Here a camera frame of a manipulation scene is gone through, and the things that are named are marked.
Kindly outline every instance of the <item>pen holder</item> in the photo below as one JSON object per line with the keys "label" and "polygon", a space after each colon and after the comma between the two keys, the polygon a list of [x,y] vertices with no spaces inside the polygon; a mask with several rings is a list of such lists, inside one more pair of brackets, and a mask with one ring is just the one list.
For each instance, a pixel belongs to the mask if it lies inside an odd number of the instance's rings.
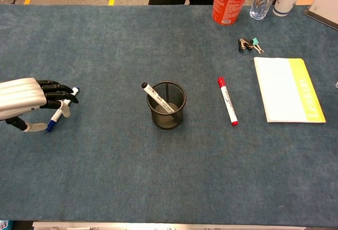
{"label": "pen holder", "polygon": [[186,102],[186,94],[182,86],[172,81],[162,81],[153,86],[153,89],[175,111],[167,113],[151,96],[147,96],[147,103],[152,112],[152,120],[164,130],[170,130],[178,126],[183,118],[183,107]]}

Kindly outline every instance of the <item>robotic hand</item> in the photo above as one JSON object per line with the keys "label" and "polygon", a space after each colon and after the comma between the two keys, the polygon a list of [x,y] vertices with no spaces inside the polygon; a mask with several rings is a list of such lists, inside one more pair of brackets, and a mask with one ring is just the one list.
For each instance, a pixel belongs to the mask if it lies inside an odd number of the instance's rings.
{"label": "robotic hand", "polygon": [[72,92],[68,86],[52,80],[22,78],[0,83],[0,121],[5,120],[25,132],[45,130],[47,124],[26,123],[18,116],[39,108],[53,108],[62,110],[63,116],[69,117],[69,106],[62,100],[78,103]]}

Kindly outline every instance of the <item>binder clip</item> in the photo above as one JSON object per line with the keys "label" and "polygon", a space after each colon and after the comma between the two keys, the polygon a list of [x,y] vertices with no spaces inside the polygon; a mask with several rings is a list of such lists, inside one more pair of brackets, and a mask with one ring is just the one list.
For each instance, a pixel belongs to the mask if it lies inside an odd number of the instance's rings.
{"label": "binder clip", "polygon": [[247,39],[241,38],[238,39],[238,51],[243,52],[244,49],[251,50],[254,48],[254,45],[250,43]]}
{"label": "binder clip", "polygon": [[257,38],[253,38],[250,41],[250,44],[258,51],[258,53],[263,54],[264,50],[260,48],[260,46],[258,45],[259,41],[257,40]]}

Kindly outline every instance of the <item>red marker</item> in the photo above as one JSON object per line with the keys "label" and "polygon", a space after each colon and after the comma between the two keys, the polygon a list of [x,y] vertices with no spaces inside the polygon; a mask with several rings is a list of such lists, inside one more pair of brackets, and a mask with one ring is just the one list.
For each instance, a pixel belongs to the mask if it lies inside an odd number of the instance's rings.
{"label": "red marker", "polygon": [[224,98],[224,102],[226,103],[226,106],[227,106],[231,124],[232,126],[236,126],[238,124],[238,121],[237,121],[236,114],[234,113],[233,105],[231,103],[230,96],[226,88],[226,82],[224,81],[224,78],[222,77],[218,78],[218,84],[220,85],[222,95]]}

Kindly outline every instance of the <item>red marker cap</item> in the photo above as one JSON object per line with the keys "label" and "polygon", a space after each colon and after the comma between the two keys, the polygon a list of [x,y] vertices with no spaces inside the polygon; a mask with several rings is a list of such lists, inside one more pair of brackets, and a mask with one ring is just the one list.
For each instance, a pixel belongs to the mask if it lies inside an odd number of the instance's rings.
{"label": "red marker cap", "polygon": [[220,88],[221,88],[222,86],[226,86],[226,82],[225,82],[225,80],[224,80],[223,77],[219,77],[219,78],[218,78],[218,84],[220,85]]}

